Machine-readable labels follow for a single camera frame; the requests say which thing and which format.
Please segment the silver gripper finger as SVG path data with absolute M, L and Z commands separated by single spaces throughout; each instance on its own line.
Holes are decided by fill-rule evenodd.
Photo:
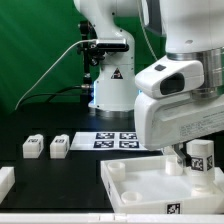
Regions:
M 175 155 L 177 159 L 177 163 L 185 167 L 186 166 L 186 156 L 184 153 L 181 151 L 183 148 L 182 144 L 174 144 L 171 146 L 166 146 L 162 149 L 162 152 L 164 155 Z

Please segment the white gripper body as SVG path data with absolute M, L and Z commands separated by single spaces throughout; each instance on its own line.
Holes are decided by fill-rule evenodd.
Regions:
M 135 101 L 140 144 L 153 151 L 224 130 L 224 95 L 193 100 L 189 93 L 159 100 L 141 93 Z

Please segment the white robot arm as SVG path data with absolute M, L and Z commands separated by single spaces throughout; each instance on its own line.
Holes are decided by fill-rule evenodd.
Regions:
M 148 150 L 224 130 L 224 0 L 73 1 L 96 32 L 92 111 L 133 113 Z M 132 35 L 114 22 L 137 14 L 166 38 L 164 56 L 140 72 Z

